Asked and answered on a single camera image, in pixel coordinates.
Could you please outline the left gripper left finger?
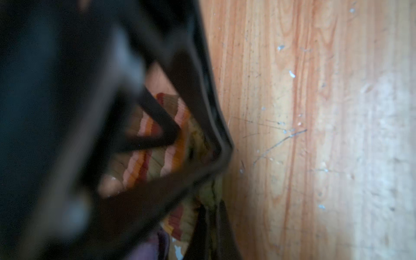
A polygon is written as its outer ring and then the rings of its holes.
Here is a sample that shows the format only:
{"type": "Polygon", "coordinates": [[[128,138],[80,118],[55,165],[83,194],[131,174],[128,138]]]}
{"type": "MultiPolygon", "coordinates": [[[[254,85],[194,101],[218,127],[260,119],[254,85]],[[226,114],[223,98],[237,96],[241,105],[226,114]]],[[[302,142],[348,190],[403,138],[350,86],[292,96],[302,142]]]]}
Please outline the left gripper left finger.
{"type": "Polygon", "coordinates": [[[198,211],[197,223],[192,239],[188,245],[183,260],[209,259],[209,224],[210,216],[205,206],[201,205],[198,211]]]}

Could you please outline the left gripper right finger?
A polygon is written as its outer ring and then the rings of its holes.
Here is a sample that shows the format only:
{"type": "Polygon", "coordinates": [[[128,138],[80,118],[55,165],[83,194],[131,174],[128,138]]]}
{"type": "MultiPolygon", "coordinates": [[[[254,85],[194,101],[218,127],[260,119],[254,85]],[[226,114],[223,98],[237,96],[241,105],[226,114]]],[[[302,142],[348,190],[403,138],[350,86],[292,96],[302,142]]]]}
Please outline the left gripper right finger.
{"type": "Polygon", "coordinates": [[[235,241],[225,202],[220,201],[216,211],[217,258],[219,260],[241,260],[242,256],[235,241]]]}

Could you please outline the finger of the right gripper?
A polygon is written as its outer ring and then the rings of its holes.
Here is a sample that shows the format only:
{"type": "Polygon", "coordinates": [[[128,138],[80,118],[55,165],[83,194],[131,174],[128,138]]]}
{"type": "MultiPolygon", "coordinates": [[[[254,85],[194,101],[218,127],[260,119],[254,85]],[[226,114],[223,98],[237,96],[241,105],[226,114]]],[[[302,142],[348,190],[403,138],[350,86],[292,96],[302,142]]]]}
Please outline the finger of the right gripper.
{"type": "Polygon", "coordinates": [[[197,1],[82,1],[87,41],[105,44],[94,61],[107,65],[98,79],[97,102],[83,110],[91,156],[81,183],[94,189],[114,153],[169,146],[179,125],[143,83],[142,63],[157,62],[209,143],[202,161],[107,199],[94,196],[92,220],[81,238],[85,260],[117,260],[142,243],[188,195],[229,164],[233,143],[218,104],[208,44],[197,1]]]}

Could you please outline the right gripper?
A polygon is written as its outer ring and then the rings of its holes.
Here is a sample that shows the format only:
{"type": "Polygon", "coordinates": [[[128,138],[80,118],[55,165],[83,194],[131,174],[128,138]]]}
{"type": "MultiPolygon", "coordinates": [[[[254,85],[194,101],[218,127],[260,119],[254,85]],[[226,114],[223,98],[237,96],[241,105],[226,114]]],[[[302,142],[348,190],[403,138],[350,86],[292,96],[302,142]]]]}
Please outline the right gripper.
{"type": "Polygon", "coordinates": [[[67,258],[142,90],[132,1],[1,2],[1,259],[67,258]]]}

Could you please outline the purple sock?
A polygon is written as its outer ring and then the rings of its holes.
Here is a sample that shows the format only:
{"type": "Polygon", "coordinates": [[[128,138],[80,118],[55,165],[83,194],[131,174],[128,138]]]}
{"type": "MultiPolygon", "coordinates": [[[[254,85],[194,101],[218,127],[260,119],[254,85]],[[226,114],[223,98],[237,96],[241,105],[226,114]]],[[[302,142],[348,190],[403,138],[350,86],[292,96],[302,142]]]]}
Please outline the purple sock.
{"type": "Polygon", "coordinates": [[[125,260],[167,260],[170,235],[162,228],[152,232],[147,240],[133,249],[125,260]]]}

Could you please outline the green striped sock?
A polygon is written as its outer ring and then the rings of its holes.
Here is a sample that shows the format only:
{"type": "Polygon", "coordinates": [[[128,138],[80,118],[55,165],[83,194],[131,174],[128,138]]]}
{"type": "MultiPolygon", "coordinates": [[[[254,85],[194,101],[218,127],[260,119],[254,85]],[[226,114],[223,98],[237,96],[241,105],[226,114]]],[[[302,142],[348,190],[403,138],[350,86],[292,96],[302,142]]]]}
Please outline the green striped sock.
{"type": "MultiPolygon", "coordinates": [[[[176,95],[158,93],[159,104],[181,128],[178,139],[168,147],[126,154],[117,154],[99,185],[103,197],[123,191],[178,170],[185,163],[205,159],[208,143],[188,108],[176,95]]],[[[184,199],[168,214],[159,228],[170,235],[168,260],[182,260],[192,239],[201,205],[209,213],[215,211],[220,198],[221,182],[215,181],[201,188],[198,195],[184,199]]]]}

